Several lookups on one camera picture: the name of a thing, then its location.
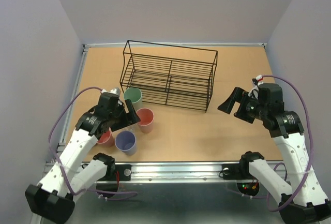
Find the pink plastic cup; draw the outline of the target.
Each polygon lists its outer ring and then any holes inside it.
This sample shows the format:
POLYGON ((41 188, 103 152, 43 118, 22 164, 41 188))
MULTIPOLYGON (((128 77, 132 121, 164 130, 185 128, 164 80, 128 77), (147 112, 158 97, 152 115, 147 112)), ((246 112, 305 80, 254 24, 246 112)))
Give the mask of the pink plastic cup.
POLYGON ((140 118, 138 127, 143 133, 150 133, 153 130, 154 113, 149 108, 140 108, 137 111, 137 115, 140 118))

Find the green plastic cup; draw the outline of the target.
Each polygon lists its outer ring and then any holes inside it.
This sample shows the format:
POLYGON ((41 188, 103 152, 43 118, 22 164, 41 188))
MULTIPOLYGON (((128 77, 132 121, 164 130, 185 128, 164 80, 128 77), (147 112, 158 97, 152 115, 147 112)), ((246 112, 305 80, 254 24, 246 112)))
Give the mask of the green plastic cup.
POLYGON ((139 88, 129 87, 124 91, 124 99, 130 99, 134 109, 137 111, 143 107, 142 92, 139 88))

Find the black wire dish rack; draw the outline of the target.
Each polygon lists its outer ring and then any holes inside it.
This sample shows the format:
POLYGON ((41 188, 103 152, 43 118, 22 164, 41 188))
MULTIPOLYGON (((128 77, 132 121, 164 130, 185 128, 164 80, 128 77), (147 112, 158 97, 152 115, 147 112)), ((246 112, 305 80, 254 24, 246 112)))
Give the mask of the black wire dish rack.
POLYGON ((145 103, 207 111, 217 64, 216 50, 127 40, 119 82, 139 88, 145 103))

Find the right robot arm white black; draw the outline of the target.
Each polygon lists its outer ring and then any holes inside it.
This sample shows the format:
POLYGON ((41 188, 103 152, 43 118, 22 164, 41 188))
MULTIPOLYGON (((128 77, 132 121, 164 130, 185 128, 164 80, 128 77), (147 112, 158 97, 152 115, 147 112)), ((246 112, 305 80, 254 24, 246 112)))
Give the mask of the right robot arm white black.
POLYGON ((330 217, 330 200, 321 188, 311 165, 302 122, 294 111, 284 108, 282 88, 275 83, 260 83, 257 91, 247 92, 235 87, 218 110, 231 113, 248 123, 260 120, 279 148, 289 176, 287 183, 266 162, 259 152, 246 152, 238 163, 224 165, 223 179, 245 180, 252 177, 262 184, 278 204, 277 211, 284 223, 312 223, 330 217))

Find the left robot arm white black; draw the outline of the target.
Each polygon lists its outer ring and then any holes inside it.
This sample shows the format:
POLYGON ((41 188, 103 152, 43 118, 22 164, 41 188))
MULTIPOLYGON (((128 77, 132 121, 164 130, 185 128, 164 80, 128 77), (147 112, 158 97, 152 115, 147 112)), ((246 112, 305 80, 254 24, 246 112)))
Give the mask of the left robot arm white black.
POLYGON ((31 211, 54 223, 66 223, 76 202, 103 178, 119 177, 113 157, 99 153, 78 172, 87 153, 107 131, 117 131, 140 121, 130 100, 120 100, 121 91, 102 90, 98 103, 78 120, 71 138, 56 162, 37 185, 29 185, 25 197, 31 211))

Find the clear glass cup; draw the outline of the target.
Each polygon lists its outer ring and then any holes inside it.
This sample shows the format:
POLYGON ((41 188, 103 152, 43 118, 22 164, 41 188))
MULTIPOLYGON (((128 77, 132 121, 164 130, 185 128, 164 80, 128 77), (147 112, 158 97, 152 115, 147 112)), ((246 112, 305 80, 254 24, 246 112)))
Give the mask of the clear glass cup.
POLYGON ((132 133, 136 132, 134 128, 130 128, 130 127, 124 128, 124 131, 130 131, 132 133))

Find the purple plastic cup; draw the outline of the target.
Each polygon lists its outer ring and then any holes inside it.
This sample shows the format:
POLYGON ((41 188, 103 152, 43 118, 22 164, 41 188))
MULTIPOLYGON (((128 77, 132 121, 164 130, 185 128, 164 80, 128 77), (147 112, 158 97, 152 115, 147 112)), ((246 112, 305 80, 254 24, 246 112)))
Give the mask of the purple plastic cup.
POLYGON ((121 152, 131 156, 137 152, 136 136, 131 131, 122 131, 115 138, 115 146, 121 152))

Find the red plastic cup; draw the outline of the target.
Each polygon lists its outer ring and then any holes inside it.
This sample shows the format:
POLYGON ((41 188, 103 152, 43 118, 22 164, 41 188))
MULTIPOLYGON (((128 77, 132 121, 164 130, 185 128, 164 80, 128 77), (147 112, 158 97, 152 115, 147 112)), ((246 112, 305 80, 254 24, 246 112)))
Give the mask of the red plastic cup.
POLYGON ((112 147, 115 143, 114 137, 112 135, 112 131, 109 128, 98 140, 97 145, 103 147, 112 147))

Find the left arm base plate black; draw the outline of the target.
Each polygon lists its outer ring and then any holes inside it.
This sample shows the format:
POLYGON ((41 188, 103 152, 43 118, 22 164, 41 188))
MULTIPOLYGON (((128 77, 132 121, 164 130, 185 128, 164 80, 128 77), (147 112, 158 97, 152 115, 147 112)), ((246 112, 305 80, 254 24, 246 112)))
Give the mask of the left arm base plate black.
POLYGON ((116 163, 113 169, 107 169, 105 176, 100 178, 98 181, 116 181, 117 175, 119 181, 130 181, 131 180, 131 164, 116 163))

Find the aluminium back rail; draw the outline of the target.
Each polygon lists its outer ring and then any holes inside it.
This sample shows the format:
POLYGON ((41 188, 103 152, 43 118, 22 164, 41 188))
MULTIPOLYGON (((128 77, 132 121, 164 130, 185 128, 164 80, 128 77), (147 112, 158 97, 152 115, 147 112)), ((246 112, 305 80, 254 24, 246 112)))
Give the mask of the aluminium back rail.
MULTIPOLYGON (((160 45, 165 46, 181 46, 181 47, 266 47, 266 43, 245 43, 245 42, 142 42, 142 41, 129 41, 132 47, 157 47, 160 45)), ((113 43, 91 43, 84 44, 84 48, 113 48, 124 47, 125 42, 113 43)))

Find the aluminium front rail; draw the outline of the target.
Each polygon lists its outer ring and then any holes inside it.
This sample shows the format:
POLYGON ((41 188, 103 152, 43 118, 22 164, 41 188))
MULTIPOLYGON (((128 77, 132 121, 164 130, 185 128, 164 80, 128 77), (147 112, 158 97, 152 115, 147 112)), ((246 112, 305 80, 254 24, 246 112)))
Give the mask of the aluminium front rail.
MULTIPOLYGON (((275 185, 280 188, 286 188, 287 184, 264 159, 258 164, 249 165, 249 173, 255 177, 264 186, 275 185)), ((86 167, 81 170, 73 170, 59 164, 53 168, 41 179, 40 184, 49 187, 50 190, 60 190, 61 187, 71 186, 74 191, 80 187, 88 188, 94 182, 105 176, 107 169, 113 169, 115 161, 111 157, 100 157, 93 159, 86 167)), ((131 180, 129 182, 146 182, 152 180, 161 183, 169 182, 196 182, 206 178, 216 180, 223 179, 219 177, 219 172, 223 165, 184 165, 184 164, 154 164, 138 163, 132 165, 131 180)))

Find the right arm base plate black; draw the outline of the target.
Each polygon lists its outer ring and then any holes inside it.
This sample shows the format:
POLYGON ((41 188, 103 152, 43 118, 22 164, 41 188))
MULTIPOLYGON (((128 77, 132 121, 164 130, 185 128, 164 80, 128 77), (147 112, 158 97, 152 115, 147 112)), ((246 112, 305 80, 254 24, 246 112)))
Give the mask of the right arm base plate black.
POLYGON ((249 173, 249 165, 252 163, 257 165, 258 162, 261 161, 225 163, 219 172, 219 177, 224 180, 252 180, 253 176, 249 173))

